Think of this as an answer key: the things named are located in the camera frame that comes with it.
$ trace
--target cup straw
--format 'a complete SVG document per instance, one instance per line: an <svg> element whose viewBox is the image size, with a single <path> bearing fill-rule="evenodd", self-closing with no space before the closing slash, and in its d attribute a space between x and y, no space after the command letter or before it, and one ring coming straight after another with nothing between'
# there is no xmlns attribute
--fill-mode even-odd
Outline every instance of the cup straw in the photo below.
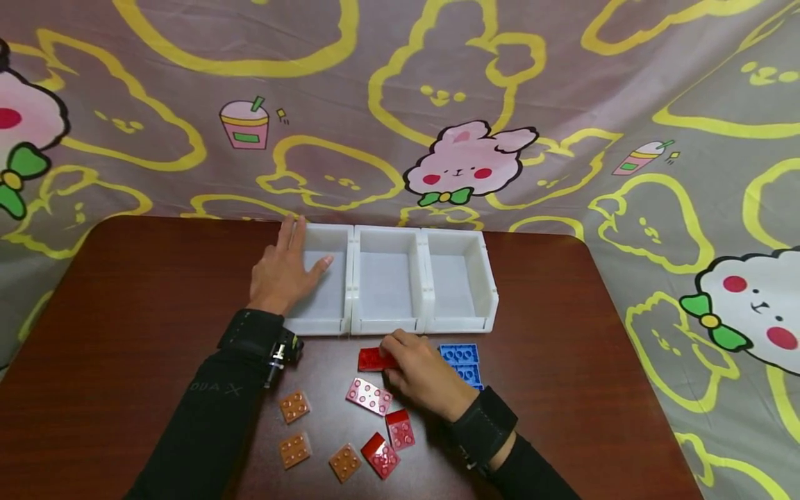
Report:
<svg viewBox="0 0 800 500"><path fill-rule="evenodd" d="M264 102L264 98L260 95L255 96L255 101L253 101L253 105L250 107L250 111L255 113L258 111L258 108L261 107L261 104Z"/></svg>

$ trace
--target fabric backdrop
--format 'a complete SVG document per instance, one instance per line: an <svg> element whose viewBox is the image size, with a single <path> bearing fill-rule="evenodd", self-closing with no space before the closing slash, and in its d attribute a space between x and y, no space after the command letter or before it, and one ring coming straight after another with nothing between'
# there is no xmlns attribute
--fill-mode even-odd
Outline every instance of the fabric backdrop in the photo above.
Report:
<svg viewBox="0 0 800 500"><path fill-rule="evenodd" d="M705 497L800 498L799 1L0 12L0 366L120 214L571 234Z"/></svg>

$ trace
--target blue lego brick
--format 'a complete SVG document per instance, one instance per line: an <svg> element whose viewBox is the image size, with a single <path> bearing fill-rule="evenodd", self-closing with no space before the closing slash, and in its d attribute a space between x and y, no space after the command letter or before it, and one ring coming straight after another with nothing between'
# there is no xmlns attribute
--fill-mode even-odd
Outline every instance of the blue lego brick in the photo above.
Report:
<svg viewBox="0 0 800 500"><path fill-rule="evenodd" d="M478 365L458 365L453 366L453 370L456 370L458 376L471 386L476 386L481 383L481 372L478 371Z"/></svg>
<svg viewBox="0 0 800 500"><path fill-rule="evenodd" d="M441 344L439 353L451 366L480 363L475 344Z"/></svg>

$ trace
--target green bow tie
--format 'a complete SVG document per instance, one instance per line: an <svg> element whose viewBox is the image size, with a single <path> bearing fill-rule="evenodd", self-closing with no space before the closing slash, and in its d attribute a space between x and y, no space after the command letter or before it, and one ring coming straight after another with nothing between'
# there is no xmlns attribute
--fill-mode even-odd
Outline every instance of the green bow tie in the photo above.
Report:
<svg viewBox="0 0 800 500"><path fill-rule="evenodd" d="M17 144L8 154L6 169L0 171L0 207L12 218L22 220L28 210L19 192L23 182L44 175L50 160L30 142Z"/></svg>
<svg viewBox="0 0 800 500"><path fill-rule="evenodd" d="M723 325L719 316L711 312L711 297L708 294L687 295L678 302L687 313L700 319L700 324L708 329L711 340L721 348L736 352L753 346L747 337Z"/></svg>
<svg viewBox="0 0 800 500"><path fill-rule="evenodd" d="M474 190L475 189L471 187L463 187L460 190L453 191L452 193L448 191L444 191L442 193L432 191L430 193L425 193L425 195L422 196L422 199L417 202L417 205L428 206L433 205L436 202L450 202L454 205L465 205L470 200L470 197L472 197L472 192Z"/></svg>

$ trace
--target black wrist strap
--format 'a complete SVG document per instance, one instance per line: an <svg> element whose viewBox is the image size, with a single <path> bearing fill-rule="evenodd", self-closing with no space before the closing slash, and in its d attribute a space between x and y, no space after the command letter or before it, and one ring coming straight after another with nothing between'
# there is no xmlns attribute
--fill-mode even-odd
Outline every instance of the black wrist strap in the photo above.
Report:
<svg viewBox="0 0 800 500"><path fill-rule="evenodd" d="M282 326L283 316L262 310L242 309L230 320L217 349L240 350L265 362Z"/></svg>
<svg viewBox="0 0 800 500"><path fill-rule="evenodd" d="M485 473L489 460L514 432L517 420L511 408L487 387L450 429L470 461L470 468L477 467Z"/></svg>

